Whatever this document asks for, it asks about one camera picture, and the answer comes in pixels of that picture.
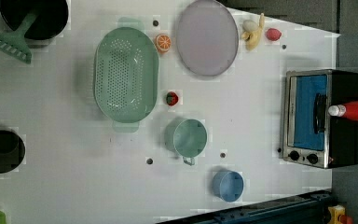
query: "green plastic basket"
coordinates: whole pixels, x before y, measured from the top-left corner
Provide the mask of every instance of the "green plastic basket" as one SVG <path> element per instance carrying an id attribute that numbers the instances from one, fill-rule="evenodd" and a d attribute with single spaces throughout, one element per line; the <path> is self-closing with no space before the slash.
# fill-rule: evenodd
<path id="1" fill-rule="evenodd" d="M 121 18 L 118 26 L 97 49 L 94 94 L 114 129 L 133 133 L 156 104 L 158 52 L 141 22 Z"/>

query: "small red object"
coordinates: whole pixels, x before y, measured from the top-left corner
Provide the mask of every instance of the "small red object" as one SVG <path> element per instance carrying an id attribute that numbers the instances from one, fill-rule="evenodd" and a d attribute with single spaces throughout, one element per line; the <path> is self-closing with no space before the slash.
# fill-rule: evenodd
<path id="1" fill-rule="evenodd" d="M 274 28 L 269 28 L 267 31 L 266 31 L 266 37 L 268 40 L 270 41 L 277 41 L 279 40 L 279 38 L 281 38 L 281 31 L 277 30 L 277 29 L 274 29 Z"/>
<path id="2" fill-rule="evenodd" d="M 353 224 L 353 219 L 345 215 L 339 216 L 338 221 L 341 222 L 342 224 Z"/>
<path id="3" fill-rule="evenodd" d="M 179 96 L 175 92 L 170 91 L 167 94 L 166 101 L 167 101 L 167 104 L 170 106 L 176 105 L 179 102 Z"/>

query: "green cup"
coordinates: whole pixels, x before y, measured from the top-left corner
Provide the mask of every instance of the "green cup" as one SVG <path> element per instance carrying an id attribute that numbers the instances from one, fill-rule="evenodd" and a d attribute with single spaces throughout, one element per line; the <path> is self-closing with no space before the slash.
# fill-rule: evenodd
<path id="1" fill-rule="evenodd" d="M 176 119 L 165 132 L 165 145 L 183 157 L 187 165 L 194 165 L 194 158 L 205 149 L 207 132 L 196 119 Z"/>

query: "orange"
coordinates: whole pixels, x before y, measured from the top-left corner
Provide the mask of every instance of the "orange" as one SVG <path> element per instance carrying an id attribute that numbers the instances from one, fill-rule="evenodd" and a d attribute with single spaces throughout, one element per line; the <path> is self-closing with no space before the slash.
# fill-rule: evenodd
<path id="1" fill-rule="evenodd" d="M 155 41 L 156 48 L 160 53 L 167 52 L 171 47 L 171 39 L 167 35 L 158 35 Z"/>

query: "black pot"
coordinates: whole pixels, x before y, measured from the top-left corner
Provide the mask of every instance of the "black pot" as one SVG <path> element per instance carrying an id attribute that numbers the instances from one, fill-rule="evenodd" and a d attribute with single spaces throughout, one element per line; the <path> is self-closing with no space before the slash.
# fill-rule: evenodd
<path id="1" fill-rule="evenodd" d="M 50 39 L 65 28 L 69 15 L 65 0 L 0 0 L 2 17 L 12 30 L 19 28 L 25 16 L 36 8 L 39 15 L 25 38 Z"/>
<path id="2" fill-rule="evenodd" d="M 25 156 L 25 145 L 13 132 L 0 131 L 0 174 L 16 169 Z"/>

